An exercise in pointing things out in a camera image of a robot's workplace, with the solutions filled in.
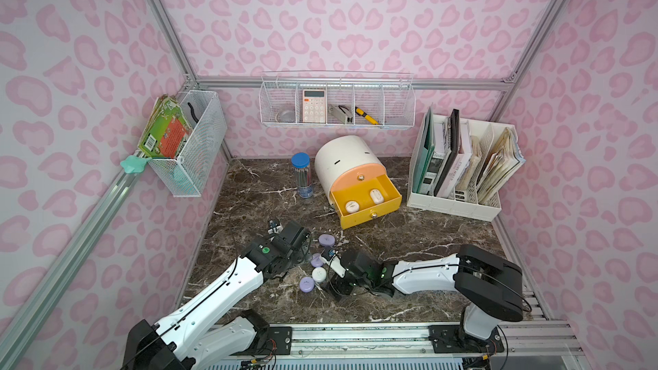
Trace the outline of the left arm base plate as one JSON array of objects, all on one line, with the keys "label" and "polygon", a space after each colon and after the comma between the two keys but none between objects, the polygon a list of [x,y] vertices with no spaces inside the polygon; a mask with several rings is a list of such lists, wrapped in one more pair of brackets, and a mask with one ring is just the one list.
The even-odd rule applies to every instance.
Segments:
[{"label": "left arm base plate", "polygon": [[236,353],[237,356],[267,356],[272,351],[276,356],[289,356],[293,328],[291,326],[275,325],[263,332],[258,332],[248,349]]}]

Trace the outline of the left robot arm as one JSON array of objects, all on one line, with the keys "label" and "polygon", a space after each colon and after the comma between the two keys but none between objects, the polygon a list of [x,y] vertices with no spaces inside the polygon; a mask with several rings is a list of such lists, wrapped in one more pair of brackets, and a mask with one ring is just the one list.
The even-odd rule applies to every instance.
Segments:
[{"label": "left robot arm", "polygon": [[130,330],[124,369],[204,369],[237,353],[255,354],[256,364],[278,352],[270,325],[254,310],[218,321],[251,292],[307,260],[310,230],[297,222],[269,223],[206,289],[154,324],[141,320]]}]

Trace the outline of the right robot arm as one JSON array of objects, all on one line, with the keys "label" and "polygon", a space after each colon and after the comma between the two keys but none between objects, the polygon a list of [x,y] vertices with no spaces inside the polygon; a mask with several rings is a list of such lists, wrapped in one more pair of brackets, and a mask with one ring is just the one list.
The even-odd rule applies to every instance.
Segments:
[{"label": "right robot arm", "polygon": [[461,294],[469,301],[457,329],[462,340],[486,341],[501,322],[524,320],[521,268],[475,245],[464,244],[438,260],[380,262],[362,250],[339,255],[333,249],[324,250],[319,259],[333,272],[326,289],[338,301],[358,288],[386,297],[424,291]]}]

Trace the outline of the white earphone case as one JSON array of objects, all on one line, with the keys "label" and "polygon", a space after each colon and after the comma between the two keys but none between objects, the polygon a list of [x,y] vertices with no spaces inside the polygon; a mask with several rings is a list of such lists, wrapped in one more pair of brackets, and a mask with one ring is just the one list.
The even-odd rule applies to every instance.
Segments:
[{"label": "white earphone case", "polygon": [[380,190],[378,190],[377,188],[372,189],[369,192],[369,196],[370,196],[372,202],[375,203],[375,205],[380,205],[380,204],[384,203],[385,200],[386,200],[384,195],[382,195],[382,192],[380,192]]},{"label": "white earphone case", "polygon": [[345,210],[348,214],[354,214],[360,211],[360,205],[355,200],[350,200],[345,204]]},{"label": "white earphone case", "polygon": [[317,284],[323,284],[327,281],[327,270],[324,267],[315,267],[312,271],[312,279]]}]

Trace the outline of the white drawer cabinet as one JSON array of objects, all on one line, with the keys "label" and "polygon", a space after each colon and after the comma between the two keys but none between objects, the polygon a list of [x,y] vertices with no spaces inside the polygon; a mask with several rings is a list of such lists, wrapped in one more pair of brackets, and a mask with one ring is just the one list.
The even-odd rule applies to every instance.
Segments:
[{"label": "white drawer cabinet", "polygon": [[332,183],[343,172],[361,164],[382,164],[365,140],[357,135],[346,135],[330,140],[315,156],[315,174],[320,181],[327,200]]}]

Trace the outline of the orange top drawer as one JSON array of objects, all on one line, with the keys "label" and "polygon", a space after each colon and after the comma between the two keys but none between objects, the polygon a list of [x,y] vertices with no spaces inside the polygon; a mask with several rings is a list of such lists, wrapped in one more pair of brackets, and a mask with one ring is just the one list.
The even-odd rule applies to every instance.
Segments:
[{"label": "orange top drawer", "polygon": [[332,183],[330,192],[342,191],[361,182],[366,182],[379,176],[385,176],[386,174],[387,170],[383,164],[361,164],[338,176]]}]

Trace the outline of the yellow drawer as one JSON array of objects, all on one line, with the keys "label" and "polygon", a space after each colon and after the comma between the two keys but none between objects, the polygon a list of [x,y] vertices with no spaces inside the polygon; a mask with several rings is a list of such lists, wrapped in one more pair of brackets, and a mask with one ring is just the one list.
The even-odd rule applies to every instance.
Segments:
[{"label": "yellow drawer", "polygon": [[[382,192],[382,195],[386,199],[384,203],[375,205],[372,202],[369,192],[374,188]],[[345,190],[331,192],[330,198],[333,201],[337,214],[339,214],[340,224],[343,230],[395,212],[402,203],[401,193],[392,184],[388,176],[379,176]],[[359,212],[354,214],[348,214],[346,212],[345,204],[350,200],[355,200],[360,205]]]}]

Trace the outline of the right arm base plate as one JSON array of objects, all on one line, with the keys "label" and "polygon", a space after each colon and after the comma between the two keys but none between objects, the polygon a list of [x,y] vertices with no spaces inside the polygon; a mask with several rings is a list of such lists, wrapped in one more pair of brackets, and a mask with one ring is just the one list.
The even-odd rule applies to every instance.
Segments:
[{"label": "right arm base plate", "polygon": [[466,334],[460,325],[431,325],[428,340],[435,354],[480,354],[493,355],[505,352],[503,338],[493,330],[486,340]]}]

